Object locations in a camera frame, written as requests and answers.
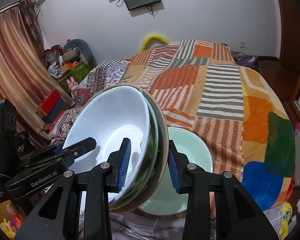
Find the curtain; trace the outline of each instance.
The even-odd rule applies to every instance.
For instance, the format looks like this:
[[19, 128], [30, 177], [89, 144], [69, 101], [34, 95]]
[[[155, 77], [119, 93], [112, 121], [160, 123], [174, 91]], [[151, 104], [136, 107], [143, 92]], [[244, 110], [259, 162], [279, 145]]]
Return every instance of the curtain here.
[[40, 61], [20, 8], [0, 14], [0, 99], [7, 98], [17, 109], [17, 130], [28, 131], [37, 147], [47, 145], [41, 131], [43, 121], [35, 111], [45, 96], [57, 88], [63, 98], [70, 98], [51, 77]]
[[44, 50], [41, 29], [34, 11], [34, 2], [31, 0], [19, 0], [19, 8], [30, 38], [38, 47], [39, 52]]

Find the colorful bedspread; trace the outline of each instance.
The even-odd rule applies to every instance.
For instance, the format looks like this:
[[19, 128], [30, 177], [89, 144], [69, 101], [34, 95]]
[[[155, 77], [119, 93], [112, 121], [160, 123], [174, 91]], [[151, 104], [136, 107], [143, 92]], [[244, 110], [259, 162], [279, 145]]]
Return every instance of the colorful bedspread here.
[[151, 48], [132, 58], [120, 82], [147, 90], [168, 126], [202, 138], [213, 172], [231, 171], [262, 210], [289, 198], [295, 157], [290, 121], [263, 77], [236, 65], [228, 47], [186, 40]]

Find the bed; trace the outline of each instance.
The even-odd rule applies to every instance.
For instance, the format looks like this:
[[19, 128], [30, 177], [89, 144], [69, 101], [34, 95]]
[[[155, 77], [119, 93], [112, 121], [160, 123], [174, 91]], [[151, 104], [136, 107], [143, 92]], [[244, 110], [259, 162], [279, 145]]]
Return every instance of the bed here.
[[[89, 98], [117, 83], [142, 87], [158, 102], [168, 126], [202, 138], [213, 157], [213, 172], [231, 171], [263, 211], [290, 197], [295, 159], [291, 123], [263, 77], [236, 65], [229, 47], [184, 40], [129, 60], [104, 60], [79, 85], [76, 105], [55, 125], [52, 143], [64, 141]], [[214, 218], [213, 195], [210, 202]]]

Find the wooden floor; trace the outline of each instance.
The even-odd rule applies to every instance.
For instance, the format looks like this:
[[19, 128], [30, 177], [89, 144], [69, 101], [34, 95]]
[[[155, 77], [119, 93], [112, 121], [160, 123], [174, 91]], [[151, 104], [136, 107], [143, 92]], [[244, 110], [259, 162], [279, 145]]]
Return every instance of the wooden floor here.
[[276, 61], [259, 60], [258, 62], [263, 78], [280, 99], [294, 128], [298, 119], [290, 108], [289, 102], [295, 90], [298, 77], [284, 70]]

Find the metal screw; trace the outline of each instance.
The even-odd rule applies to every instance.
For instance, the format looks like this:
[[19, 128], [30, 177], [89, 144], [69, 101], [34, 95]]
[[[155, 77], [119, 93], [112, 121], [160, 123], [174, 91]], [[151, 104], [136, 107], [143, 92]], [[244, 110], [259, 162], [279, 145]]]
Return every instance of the metal screw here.
[[101, 167], [102, 169], [107, 169], [107, 168], [110, 167], [110, 164], [109, 164], [109, 163], [101, 163], [101, 164], [100, 164], [100, 167]]
[[188, 167], [189, 170], [195, 170], [197, 168], [197, 165], [195, 165], [194, 163], [189, 163], [187, 165], [187, 167]]
[[232, 178], [232, 173], [231, 172], [229, 172], [229, 171], [225, 171], [224, 173], [223, 173], [223, 176], [225, 176], [226, 178]]
[[72, 174], [73, 174], [72, 171], [65, 171], [65, 172], [63, 173], [63, 176], [65, 176], [66, 178], [69, 178], [69, 177], [72, 176]]

